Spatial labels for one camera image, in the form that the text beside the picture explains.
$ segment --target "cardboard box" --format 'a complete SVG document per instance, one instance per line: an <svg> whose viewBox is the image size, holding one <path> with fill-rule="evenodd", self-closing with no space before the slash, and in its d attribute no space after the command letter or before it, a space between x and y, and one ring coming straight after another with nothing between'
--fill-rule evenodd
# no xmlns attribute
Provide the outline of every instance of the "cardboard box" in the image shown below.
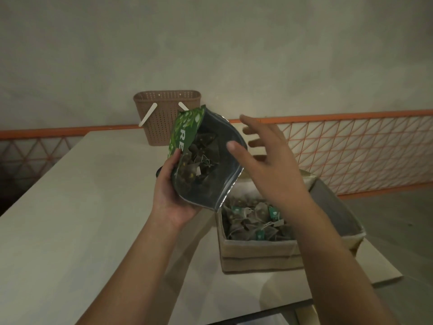
<svg viewBox="0 0 433 325"><path fill-rule="evenodd" d="M229 196L239 196L241 191L246 195L258 194L251 179L238 180ZM365 236L365 230L360 222L322 180L315 179L310 195L329 216L343 238L344 246L356 255ZM304 266L296 240L228 240L223 228L221 209L216 213L216 218L219 254L224 273L288 270Z"/></svg>

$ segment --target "perforated basket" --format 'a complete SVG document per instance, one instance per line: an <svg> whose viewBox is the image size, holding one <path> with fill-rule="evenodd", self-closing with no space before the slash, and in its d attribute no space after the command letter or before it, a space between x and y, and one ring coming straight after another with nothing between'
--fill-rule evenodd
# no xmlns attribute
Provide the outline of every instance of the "perforated basket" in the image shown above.
<svg viewBox="0 0 433 325"><path fill-rule="evenodd" d="M201 93L194 90L144 91L134 96L140 120L146 116L153 103L156 109L144 123L143 128L151 146L168 146L170 133L179 110L179 102L188 109L200 106Z"/></svg>

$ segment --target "left hand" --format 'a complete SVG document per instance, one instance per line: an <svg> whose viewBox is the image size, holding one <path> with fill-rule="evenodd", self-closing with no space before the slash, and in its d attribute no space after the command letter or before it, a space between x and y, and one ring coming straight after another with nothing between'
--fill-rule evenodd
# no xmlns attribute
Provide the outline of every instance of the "left hand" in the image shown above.
<svg viewBox="0 0 433 325"><path fill-rule="evenodd" d="M181 230L201 210L201 207L184 201L171 184L171 171L180 157L181 150L176 149L162 166L156 179L152 207L152 214L170 221L178 230Z"/></svg>

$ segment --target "gray wall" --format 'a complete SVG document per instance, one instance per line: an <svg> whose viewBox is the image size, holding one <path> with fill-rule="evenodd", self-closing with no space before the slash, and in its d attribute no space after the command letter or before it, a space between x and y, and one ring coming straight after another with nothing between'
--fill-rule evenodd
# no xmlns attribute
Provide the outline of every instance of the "gray wall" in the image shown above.
<svg viewBox="0 0 433 325"><path fill-rule="evenodd" d="M1 0L0 130L138 122L196 89L235 118L426 109L427 0Z"/></svg>

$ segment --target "white table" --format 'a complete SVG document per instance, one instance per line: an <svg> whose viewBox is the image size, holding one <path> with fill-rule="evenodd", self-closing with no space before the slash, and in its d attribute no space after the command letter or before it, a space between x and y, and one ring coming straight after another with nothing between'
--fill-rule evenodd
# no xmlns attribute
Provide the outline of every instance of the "white table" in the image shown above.
<svg viewBox="0 0 433 325"><path fill-rule="evenodd" d="M0 324L78 320L146 222L167 149L142 130L92 132L0 217ZM401 276L369 242L357 260L372 283ZM310 298L303 270L224 275L203 211L179 238L152 318L208 324Z"/></svg>

